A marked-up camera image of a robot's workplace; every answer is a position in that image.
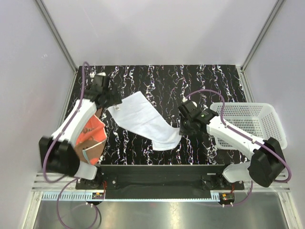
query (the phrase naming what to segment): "folded cloth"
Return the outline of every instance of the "folded cloth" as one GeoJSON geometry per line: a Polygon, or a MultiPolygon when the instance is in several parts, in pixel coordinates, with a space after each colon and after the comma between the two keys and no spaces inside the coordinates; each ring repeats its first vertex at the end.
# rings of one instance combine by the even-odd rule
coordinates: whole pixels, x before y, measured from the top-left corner
{"type": "Polygon", "coordinates": [[[153,150],[173,149],[181,140],[179,128],[167,124],[141,92],[122,99],[108,111],[119,127],[152,140],[153,150]]]}
{"type": "Polygon", "coordinates": [[[101,115],[101,110],[98,110],[95,115],[88,120],[77,138],[76,146],[74,148],[81,161],[92,165],[98,163],[107,139],[105,124],[97,115],[101,115]]]}

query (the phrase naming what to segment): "white tag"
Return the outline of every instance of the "white tag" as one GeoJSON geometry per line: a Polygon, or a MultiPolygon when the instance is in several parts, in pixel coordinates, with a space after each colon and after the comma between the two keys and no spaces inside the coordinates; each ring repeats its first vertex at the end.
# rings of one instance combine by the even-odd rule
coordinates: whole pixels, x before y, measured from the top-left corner
{"type": "Polygon", "coordinates": [[[115,111],[119,111],[119,110],[120,110],[119,105],[115,105],[115,106],[114,106],[114,109],[115,109],[115,111]]]}

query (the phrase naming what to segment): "orange and brown garment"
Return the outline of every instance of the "orange and brown garment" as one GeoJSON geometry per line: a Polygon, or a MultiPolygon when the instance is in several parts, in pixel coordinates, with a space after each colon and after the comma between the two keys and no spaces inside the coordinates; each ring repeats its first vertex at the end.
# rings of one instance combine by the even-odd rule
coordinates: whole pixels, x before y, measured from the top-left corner
{"type": "Polygon", "coordinates": [[[88,163],[89,160],[92,165],[98,163],[103,154],[107,139],[105,124],[99,119],[101,113],[102,109],[99,109],[95,115],[89,119],[76,140],[76,146],[74,148],[81,161],[88,163]]]}

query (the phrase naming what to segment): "white basket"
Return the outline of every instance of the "white basket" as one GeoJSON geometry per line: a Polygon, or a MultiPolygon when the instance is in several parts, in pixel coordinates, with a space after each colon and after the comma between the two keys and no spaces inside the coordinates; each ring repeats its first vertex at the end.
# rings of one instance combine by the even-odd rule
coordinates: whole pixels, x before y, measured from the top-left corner
{"type": "MultiPolygon", "coordinates": [[[[213,103],[211,110],[220,115],[223,103],[213,103]]],[[[286,135],[275,109],[270,104],[225,103],[224,119],[238,128],[264,139],[273,137],[281,148],[287,147],[286,135]]],[[[220,138],[215,138],[219,149],[234,149],[220,138]]]]}

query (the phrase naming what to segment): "black joint cap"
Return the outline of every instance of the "black joint cap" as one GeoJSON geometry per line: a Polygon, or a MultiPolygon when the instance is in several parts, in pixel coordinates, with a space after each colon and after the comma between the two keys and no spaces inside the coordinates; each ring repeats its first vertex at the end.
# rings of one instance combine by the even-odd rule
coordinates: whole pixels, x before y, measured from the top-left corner
{"type": "MultiPolygon", "coordinates": [[[[42,137],[39,141],[41,166],[53,142],[53,138],[42,137]]],[[[80,160],[68,141],[57,141],[48,157],[47,171],[65,174],[73,177],[78,171],[80,160]]]]}
{"type": "MultiPolygon", "coordinates": [[[[271,137],[264,142],[264,146],[273,150],[285,161],[281,146],[276,139],[271,137]]],[[[284,165],[275,156],[260,147],[254,150],[248,170],[253,181],[260,186],[269,187],[284,168],[284,165]]]]}

